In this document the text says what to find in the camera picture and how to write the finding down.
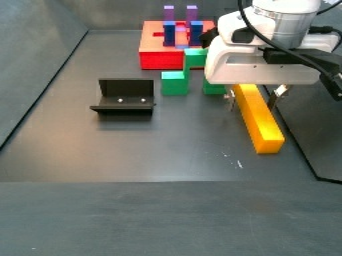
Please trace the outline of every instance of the red block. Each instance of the red block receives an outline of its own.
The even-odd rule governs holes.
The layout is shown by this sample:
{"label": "red block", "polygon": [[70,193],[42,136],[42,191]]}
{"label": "red block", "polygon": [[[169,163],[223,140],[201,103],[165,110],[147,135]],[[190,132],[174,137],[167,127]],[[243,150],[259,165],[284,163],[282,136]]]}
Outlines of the red block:
{"label": "red block", "polygon": [[[177,26],[183,26],[186,21],[177,21]],[[203,21],[203,31],[214,28],[213,21]],[[178,42],[187,42],[187,33],[178,34]],[[174,46],[163,46],[163,21],[145,21],[139,46],[142,69],[183,69],[185,50]]]}

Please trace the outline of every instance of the purple block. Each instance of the purple block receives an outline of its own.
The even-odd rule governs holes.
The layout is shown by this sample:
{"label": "purple block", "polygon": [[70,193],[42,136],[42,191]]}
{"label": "purple block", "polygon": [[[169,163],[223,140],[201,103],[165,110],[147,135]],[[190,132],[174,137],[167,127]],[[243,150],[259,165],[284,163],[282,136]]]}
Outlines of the purple block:
{"label": "purple block", "polygon": [[177,27],[177,32],[186,32],[187,29],[185,27]]}
{"label": "purple block", "polygon": [[174,5],[165,5],[165,21],[175,20],[175,8]]}
{"label": "purple block", "polygon": [[190,27],[190,22],[193,20],[198,20],[198,6],[197,5],[187,5],[187,28]]}

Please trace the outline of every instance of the toy block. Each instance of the toy block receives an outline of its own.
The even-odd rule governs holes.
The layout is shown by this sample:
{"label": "toy block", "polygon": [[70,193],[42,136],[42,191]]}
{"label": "toy block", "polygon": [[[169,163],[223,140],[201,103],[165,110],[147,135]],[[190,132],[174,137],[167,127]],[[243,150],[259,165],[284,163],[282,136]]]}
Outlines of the toy block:
{"label": "toy block", "polygon": [[206,95],[223,95],[226,94],[226,87],[223,84],[210,84],[206,77],[203,78],[203,93]]}
{"label": "toy block", "polygon": [[191,67],[205,67],[207,52],[209,50],[202,48],[185,49],[185,71],[189,71]]}
{"label": "toy block", "polygon": [[182,71],[162,72],[162,94],[186,95],[189,93],[187,80]]}
{"label": "toy block", "polygon": [[175,21],[165,21],[163,27],[165,27],[163,46],[175,46],[175,29],[177,29]]}
{"label": "toy block", "polygon": [[203,32],[203,22],[202,21],[191,21],[190,22],[190,42],[191,46],[201,46],[199,36]]}
{"label": "toy block", "polygon": [[[186,21],[177,21],[177,26],[185,27]],[[214,28],[213,21],[203,21],[203,29]],[[142,69],[182,70],[185,49],[174,46],[163,46],[165,33],[163,21],[145,21],[139,59]]]}
{"label": "toy block", "polygon": [[187,28],[193,20],[198,20],[198,7],[197,5],[187,5]]}
{"label": "toy block", "polygon": [[165,5],[165,21],[175,20],[175,7],[174,5]]}
{"label": "toy block", "polygon": [[187,32],[187,28],[182,26],[177,26],[177,32]]}
{"label": "toy block", "polygon": [[189,41],[187,41],[187,31],[177,32],[177,39],[175,39],[175,47],[186,46],[189,48]]}
{"label": "toy block", "polygon": [[257,85],[234,85],[233,90],[257,153],[278,153],[285,137]]}

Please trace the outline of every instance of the yellow rectangular block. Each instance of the yellow rectangular block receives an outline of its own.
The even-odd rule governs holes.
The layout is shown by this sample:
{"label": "yellow rectangular block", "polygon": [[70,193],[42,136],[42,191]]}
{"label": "yellow rectangular block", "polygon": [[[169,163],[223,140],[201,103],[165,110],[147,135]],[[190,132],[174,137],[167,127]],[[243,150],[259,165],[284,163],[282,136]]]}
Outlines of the yellow rectangular block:
{"label": "yellow rectangular block", "polygon": [[257,85],[238,84],[233,90],[257,153],[278,153],[285,137]]}

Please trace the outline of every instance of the gray wall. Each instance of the gray wall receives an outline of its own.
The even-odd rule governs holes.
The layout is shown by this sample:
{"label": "gray wall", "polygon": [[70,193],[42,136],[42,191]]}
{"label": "gray wall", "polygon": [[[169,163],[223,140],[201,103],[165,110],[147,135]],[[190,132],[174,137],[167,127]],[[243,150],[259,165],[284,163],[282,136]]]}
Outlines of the gray wall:
{"label": "gray wall", "polygon": [[163,18],[163,6],[175,6],[177,19],[185,19],[186,6],[197,4],[202,19],[214,19],[237,10],[237,0],[59,0],[90,29],[142,29],[145,20]]}
{"label": "gray wall", "polygon": [[0,0],[0,146],[87,32],[55,0]]}

